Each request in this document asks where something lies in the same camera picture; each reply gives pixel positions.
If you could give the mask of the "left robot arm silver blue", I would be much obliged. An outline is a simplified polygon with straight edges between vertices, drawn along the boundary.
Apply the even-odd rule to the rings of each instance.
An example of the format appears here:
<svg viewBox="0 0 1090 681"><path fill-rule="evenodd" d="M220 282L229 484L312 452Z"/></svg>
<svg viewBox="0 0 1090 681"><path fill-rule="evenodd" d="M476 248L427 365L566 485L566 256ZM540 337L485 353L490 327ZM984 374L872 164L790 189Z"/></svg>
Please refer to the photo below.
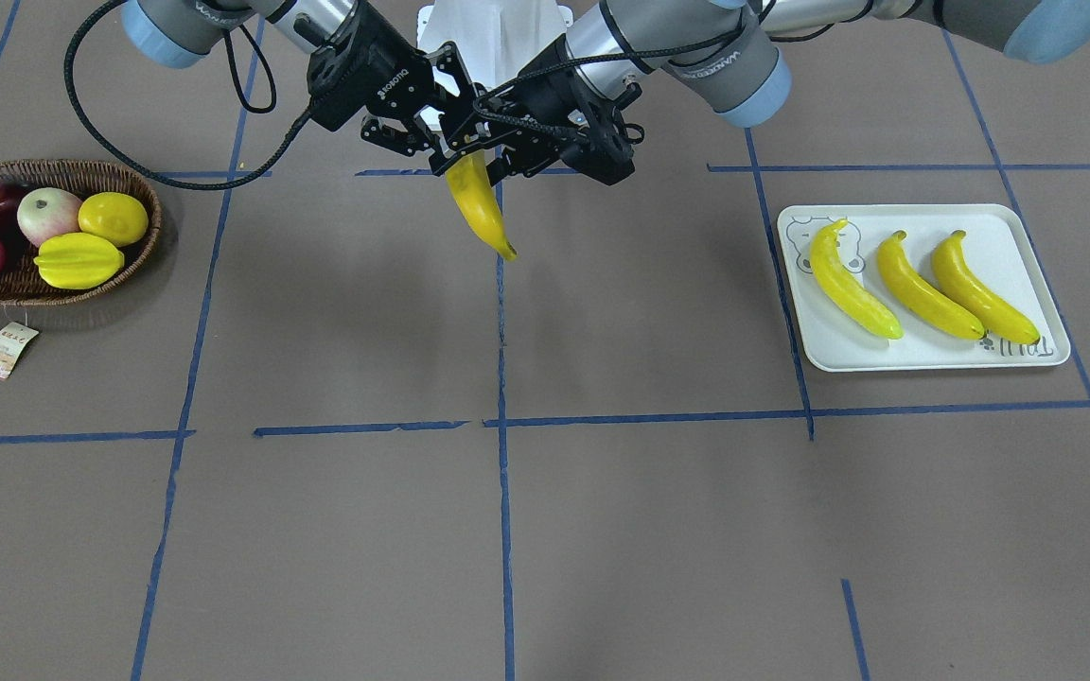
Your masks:
<svg viewBox="0 0 1090 681"><path fill-rule="evenodd" d="M623 109L655 72L732 126L760 125L790 95L782 45L860 19L913 19L1034 64L1090 42L1090 1L600 1L476 100L501 147L491 181L557 163L609 185L630 177L643 133Z"/></svg>

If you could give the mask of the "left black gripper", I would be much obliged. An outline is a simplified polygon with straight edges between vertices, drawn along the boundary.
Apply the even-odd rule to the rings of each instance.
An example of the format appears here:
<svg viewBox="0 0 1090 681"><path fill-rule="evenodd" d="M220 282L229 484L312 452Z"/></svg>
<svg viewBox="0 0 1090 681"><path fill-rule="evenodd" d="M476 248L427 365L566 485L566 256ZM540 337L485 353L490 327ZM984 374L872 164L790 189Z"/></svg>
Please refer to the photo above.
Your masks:
<svg viewBox="0 0 1090 681"><path fill-rule="evenodd" d="M517 90L479 92L475 109L489 130L484 149L506 146L488 161L488 181L536 177L561 160L576 135L622 142L623 108L640 98L644 77L614 40L588 48L558 36L519 70Z"/></svg>

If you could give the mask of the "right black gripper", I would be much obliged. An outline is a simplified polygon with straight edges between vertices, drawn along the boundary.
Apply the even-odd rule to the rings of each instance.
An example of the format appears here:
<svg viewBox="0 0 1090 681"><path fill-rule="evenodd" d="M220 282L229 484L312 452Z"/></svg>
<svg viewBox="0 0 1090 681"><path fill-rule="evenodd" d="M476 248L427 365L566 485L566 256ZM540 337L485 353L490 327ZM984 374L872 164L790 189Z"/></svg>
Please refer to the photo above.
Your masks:
<svg viewBox="0 0 1090 681"><path fill-rule="evenodd" d="M457 92L437 83L432 66ZM360 138L407 158L424 153L435 177L457 163L457 153L483 149L489 141L458 44L443 42L427 57L376 9L355 9L320 42L310 54L307 82L308 112L317 125L336 131L366 109L372 115L363 118ZM416 115L428 105L438 112L438 132Z"/></svg>

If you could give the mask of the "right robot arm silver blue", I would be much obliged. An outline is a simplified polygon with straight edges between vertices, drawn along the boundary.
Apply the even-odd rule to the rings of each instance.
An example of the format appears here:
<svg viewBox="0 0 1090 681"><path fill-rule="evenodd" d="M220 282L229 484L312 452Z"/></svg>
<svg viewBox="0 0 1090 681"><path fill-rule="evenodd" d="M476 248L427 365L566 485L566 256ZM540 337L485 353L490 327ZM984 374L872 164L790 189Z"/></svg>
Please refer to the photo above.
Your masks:
<svg viewBox="0 0 1090 681"><path fill-rule="evenodd" d="M475 92L460 94L436 81L445 66L463 77L455 44L419 50L368 1L126 1L122 26L140 52L164 66L198 63L252 17L264 19L308 53L308 119L337 131L367 112L368 142L407 156L429 154L433 173L462 159L464 134L445 122L429 129L421 111L467 119Z"/></svg>

